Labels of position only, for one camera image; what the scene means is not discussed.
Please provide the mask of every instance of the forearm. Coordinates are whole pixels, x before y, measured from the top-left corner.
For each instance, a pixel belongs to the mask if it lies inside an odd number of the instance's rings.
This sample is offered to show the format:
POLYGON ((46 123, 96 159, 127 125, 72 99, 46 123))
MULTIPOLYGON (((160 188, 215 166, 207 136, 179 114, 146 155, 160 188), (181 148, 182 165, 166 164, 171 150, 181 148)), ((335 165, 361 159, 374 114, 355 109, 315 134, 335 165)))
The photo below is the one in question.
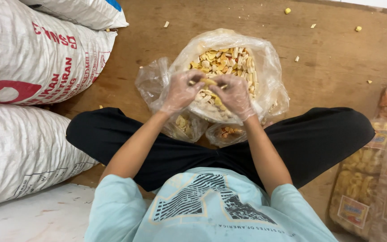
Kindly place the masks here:
POLYGON ((258 117, 254 115, 248 118, 244 121, 244 127, 256 171, 268 195, 271 196, 280 185, 292 184, 285 163, 262 129, 258 117))
POLYGON ((170 115, 165 112, 155 113, 115 153, 99 181, 109 174, 122 178, 134 178, 169 117, 170 115))

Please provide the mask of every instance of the wooden floor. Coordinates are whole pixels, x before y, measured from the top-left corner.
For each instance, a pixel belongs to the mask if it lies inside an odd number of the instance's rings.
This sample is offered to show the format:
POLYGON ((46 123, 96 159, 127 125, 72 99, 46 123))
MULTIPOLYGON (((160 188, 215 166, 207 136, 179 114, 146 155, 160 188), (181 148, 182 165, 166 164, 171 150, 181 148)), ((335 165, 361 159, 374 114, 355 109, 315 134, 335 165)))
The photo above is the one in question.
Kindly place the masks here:
MULTIPOLYGON (((145 122, 150 112, 134 86, 138 68, 163 56, 174 60, 192 37, 216 28, 271 41, 291 98, 289 112, 280 118, 336 106, 372 118, 387 82, 387 9, 325 0, 124 0, 121 5, 131 25, 119 29, 105 69, 89 89, 52 111, 73 118, 103 105, 145 122), (292 12, 285 15, 288 7, 292 12), (166 21, 169 27, 163 28, 166 21), (354 31, 356 26, 362 31, 354 31)), ((210 146, 204 137, 199 144, 210 146)), ((96 186, 103 168, 71 182, 96 186)), ((335 166, 300 189, 334 231, 338 227, 327 208, 337 171, 335 166)))

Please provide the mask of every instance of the black pants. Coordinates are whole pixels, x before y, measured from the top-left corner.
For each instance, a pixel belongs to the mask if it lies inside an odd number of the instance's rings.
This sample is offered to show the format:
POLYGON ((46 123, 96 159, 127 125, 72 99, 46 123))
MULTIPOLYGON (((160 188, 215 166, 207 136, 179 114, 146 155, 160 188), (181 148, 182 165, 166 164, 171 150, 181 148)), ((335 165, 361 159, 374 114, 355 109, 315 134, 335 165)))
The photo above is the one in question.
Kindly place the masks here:
MULTIPOLYGON (((141 126, 118 108, 103 108, 78 114, 68 125, 67 140, 107 165, 141 126)), ((350 156, 374 136, 368 119, 351 108, 313 108, 301 116, 277 122, 265 132, 296 188, 350 156)), ((247 141, 213 150, 164 134, 159 134, 134 181, 151 191, 173 175, 195 167, 230 169, 264 187, 247 141)))

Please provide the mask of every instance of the person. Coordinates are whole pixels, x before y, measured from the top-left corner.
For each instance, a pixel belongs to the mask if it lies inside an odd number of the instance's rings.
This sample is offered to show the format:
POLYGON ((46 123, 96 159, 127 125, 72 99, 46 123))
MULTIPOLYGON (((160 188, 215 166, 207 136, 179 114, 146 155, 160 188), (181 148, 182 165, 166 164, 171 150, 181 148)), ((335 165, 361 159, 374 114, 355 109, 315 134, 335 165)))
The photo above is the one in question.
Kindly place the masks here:
POLYGON ((106 165, 85 241, 336 241, 297 189, 366 145, 368 119, 351 108, 313 108, 263 130, 246 81, 228 74, 209 88, 243 121, 247 141, 213 150, 160 134, 204 77, 174 75, 145 124, 117 108, 71 121, 67 140, 106 165), (136 183, 155 190, 148 208, 136 183))

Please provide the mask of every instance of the white tile floor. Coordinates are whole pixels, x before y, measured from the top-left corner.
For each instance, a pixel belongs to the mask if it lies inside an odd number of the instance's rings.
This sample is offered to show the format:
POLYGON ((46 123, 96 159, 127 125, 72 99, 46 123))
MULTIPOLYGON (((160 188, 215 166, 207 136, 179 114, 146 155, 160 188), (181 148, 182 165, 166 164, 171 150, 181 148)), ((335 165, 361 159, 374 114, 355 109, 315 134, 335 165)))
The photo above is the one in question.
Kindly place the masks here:
POLYGON ((387 0, 331 0, 343 3, 355 3, 373 7, 387 8, 387 0))

